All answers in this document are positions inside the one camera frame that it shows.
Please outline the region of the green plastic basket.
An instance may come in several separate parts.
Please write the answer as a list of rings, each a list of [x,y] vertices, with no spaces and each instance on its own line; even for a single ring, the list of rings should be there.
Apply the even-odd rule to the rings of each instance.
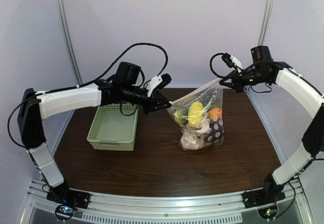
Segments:
[[[138,106],[130,103],[98,107],[87,141],[95,150],[133,151],[138,112]]]

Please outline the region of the clear zip top bag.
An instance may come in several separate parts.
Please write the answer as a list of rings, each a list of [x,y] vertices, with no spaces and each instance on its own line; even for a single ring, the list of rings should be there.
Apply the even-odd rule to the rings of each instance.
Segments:
[[[223,144],[223,88],[214,79],[172,102],[167,109],[182,133],[179,148],[197,151]]]

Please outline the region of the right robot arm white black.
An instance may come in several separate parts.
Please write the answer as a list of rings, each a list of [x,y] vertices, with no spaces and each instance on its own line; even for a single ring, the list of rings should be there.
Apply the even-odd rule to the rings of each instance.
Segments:
[[[251,49],[252,65],[243,68],[233,55],[221,59],[234,70],[220,81],[222,86],[240,93],[246,86],[276,84],[287,91],[308,112],[312,121],[299,148],[264,180],[264,198],[273,199],[294,176],[302,173],[323,152],[323,95],[286,62],[274,61],[267,46]]]

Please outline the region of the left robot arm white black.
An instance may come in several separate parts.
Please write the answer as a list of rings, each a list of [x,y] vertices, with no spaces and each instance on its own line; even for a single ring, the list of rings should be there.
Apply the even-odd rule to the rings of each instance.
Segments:
[[[25,90],[17,117],[21,141],[50,187],[65,188],[66,182],[46,145],[43,120],[80,108],[122,102],[142,106],[145,114],[171,107],[170,101],[160,93],[171,82],[171,76],[159,74],[140,88],[135,83],[141,73],[140,66],[121,62],[115,74],[88,85],[40,92],[32,88]]]

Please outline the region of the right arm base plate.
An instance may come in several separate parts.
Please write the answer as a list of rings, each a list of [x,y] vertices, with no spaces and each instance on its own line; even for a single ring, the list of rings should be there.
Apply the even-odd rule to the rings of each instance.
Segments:
[[[274,204],[277,201],[284,200],[286,198],[284,192],[282,191],[275,194],[269,194],[264,189],[246,189],[241,196],[246,209],[267,204]]]

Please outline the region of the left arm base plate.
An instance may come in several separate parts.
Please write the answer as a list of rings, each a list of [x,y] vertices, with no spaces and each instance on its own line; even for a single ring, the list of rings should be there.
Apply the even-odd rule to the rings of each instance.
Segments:
[[[67,189],[50,189],[47,200],[64,204],[73,208],[87,209],[90,194],[86,192]]]

